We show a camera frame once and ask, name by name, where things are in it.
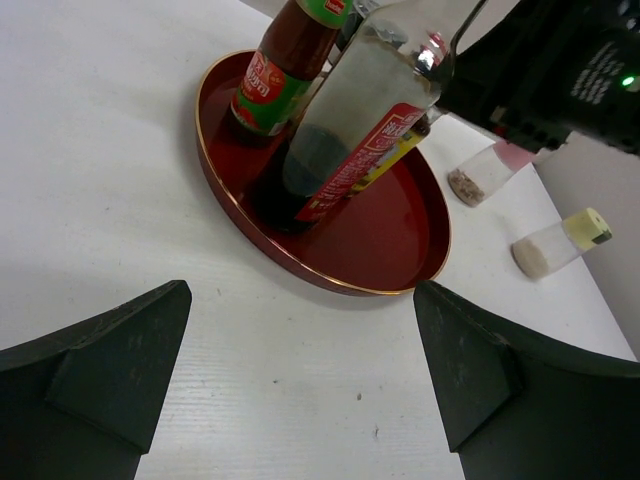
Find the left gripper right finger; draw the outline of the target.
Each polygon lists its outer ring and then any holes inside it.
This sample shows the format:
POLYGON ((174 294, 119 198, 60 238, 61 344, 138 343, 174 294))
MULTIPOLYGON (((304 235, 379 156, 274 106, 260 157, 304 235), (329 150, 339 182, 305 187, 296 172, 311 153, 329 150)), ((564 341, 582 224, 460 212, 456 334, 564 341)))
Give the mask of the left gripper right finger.
POLYGON ((540 334, 433 281, 413 295, 449 450, 468 479, 635 479, 639 366, 540 334))

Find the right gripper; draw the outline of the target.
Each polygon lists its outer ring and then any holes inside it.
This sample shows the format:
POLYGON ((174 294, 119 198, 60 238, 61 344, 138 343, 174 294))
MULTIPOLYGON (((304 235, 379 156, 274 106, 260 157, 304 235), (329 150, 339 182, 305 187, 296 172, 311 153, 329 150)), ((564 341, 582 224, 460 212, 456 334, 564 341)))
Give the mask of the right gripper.
POLYGON ((578 133, 638 154, 638 2, 517 2, 457 55, 437 105, 532 153, 578 133))

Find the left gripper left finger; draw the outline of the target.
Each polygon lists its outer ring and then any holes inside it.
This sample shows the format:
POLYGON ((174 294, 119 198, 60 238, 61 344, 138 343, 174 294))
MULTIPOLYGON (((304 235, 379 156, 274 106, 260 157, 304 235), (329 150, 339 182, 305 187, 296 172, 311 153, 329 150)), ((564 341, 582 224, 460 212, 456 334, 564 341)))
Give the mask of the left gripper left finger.
POLYGON ((4 479, 132 479, 154 438, 191 291, 167 282, 1 352, 4 479))

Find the pink cap spice shaker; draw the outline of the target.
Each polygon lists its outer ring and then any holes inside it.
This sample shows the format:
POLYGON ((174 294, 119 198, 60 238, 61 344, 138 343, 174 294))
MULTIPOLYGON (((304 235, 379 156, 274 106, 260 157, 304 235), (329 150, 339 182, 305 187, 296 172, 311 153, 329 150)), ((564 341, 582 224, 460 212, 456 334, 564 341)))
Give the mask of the pink cap spice shaker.
POLYGON ((476 207, 501 189, 536 155, 505 140, 481 150, 447 175, 453 193, 464 204, 476 207))

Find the dark soy sauce bottle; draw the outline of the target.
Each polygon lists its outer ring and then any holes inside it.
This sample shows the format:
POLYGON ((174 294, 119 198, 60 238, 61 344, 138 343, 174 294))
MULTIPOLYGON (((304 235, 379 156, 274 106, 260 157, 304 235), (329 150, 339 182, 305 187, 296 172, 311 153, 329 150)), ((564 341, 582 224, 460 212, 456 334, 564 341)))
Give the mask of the dark soy sauce bottle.
POLYGON ((256 216, 290 233, 324 218, 435 105, 484 6, 398 1, 372 10, 256 179, 256 216))

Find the yellow cap salt shaker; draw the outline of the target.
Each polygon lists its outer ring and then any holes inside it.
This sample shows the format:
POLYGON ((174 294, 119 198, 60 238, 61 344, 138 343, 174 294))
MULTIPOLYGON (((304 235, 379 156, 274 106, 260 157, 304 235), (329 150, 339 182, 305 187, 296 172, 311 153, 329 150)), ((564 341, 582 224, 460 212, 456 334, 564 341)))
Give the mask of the yellow cap salt shaker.
POLYGON ((593 208, 514 242, 510 249, 519 269, 530 279, 545 278, 612 238, 612 231, 593 208))

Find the red chili sauce bottle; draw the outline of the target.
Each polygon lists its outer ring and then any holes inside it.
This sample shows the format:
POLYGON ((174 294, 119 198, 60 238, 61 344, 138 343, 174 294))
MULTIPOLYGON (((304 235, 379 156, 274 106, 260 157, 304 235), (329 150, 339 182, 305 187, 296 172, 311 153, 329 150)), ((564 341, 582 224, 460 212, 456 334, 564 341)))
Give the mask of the red chili sauce bottle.
POLYGON ((288 0, 267 28, 229 107, 240 142, 267 145, 318 77, 352 3, 288 0))

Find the red round lacquer tray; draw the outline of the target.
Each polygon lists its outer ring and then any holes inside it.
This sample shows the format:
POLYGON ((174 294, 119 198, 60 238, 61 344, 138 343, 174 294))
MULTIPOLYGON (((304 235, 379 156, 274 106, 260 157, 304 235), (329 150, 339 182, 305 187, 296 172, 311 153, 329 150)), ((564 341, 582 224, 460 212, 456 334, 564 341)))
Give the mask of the red round lacquer tray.
POLYGON ((247 193, 272 150, 238 143, 225 119, 252 56, 241 50, 216 60, 195 100, 201 168, 234 226, 292 275, 337 293, 399 295, 435 278, 449 256, 451 221, 442 189, 418 149, 304 233, 285 234, 256 217, 247 193))

